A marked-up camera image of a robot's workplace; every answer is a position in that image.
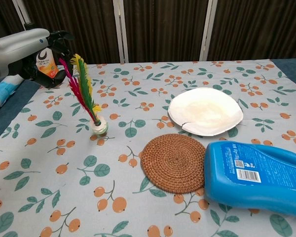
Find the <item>tablecloth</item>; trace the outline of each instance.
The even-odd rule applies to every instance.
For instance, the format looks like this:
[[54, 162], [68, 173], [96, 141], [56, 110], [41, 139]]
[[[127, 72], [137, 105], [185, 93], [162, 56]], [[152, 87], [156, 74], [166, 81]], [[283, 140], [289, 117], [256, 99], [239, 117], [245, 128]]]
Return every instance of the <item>tablecloth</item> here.
[[[92, 135], [68, 82], [39, 89], [0, 137], [0, 237], [296, 236], [296, 217], [238, 209], [156, 188], [140, 152], [166, 133], [261, 143], [296, 152], [296, 84], [270, 60], [89, 65], [109, 123]], [[214, 137], [182, 131], [171, 99], [197, 87], [234, 98], [244, 113]]]

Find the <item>woven rattan coaster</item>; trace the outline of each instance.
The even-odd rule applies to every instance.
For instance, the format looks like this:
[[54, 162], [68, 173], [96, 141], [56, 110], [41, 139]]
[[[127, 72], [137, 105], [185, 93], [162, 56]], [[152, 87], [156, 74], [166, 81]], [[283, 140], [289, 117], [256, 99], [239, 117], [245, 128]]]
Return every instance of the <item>woven rattan coaster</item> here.
[[176, 194], [204, 186], [205, 147], [193, 138], [166, 134], [152, 139], [144, 148], [141, 164], [157, 187]]

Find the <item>brown curtain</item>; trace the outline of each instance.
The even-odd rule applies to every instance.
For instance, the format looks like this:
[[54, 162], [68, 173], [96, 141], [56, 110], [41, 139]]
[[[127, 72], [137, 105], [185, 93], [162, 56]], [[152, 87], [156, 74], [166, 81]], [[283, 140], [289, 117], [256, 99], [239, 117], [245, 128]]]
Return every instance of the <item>brown curtain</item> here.
[[23, 30], [12, 1], [0, 0], [0, 38]]
[[23, 0], [29, 17], [49, 31], [65, 30], [75, 37], [70, 49], [87, 63], [119, 62], [111, 0]]
[[124, 0], [130, 62], [198, 61], [208, 0]]
[[208, 61], [296, 57], [296, 0], [219, 0]]

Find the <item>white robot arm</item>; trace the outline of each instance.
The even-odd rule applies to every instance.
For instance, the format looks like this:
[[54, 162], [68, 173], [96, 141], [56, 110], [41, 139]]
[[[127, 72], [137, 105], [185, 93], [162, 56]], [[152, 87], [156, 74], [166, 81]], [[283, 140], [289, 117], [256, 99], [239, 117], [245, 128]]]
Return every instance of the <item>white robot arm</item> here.
[[65, 77], [64, 71], [50, 78], [37, 69], [36, 55], [49, 47], [69, 61], [73, 54], [60, 43], [63, 39], [73, 40], [73, 36], [65, 31], [50, 33], [46, 29], [32, 29], [0, 38], [0, 79], [19, 74], [48, 88], [57, 86]]

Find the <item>paper plate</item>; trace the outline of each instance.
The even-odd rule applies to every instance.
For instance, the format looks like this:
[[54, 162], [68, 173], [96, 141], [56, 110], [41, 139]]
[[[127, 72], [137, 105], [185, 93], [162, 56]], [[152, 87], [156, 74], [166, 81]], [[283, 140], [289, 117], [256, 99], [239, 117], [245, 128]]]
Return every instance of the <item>paper plate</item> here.
[[207, 87], [176, 96], [168, 113], [183, 130], [201, 136], [223, 133], [243, 119], [243, 113], [233, 98]]

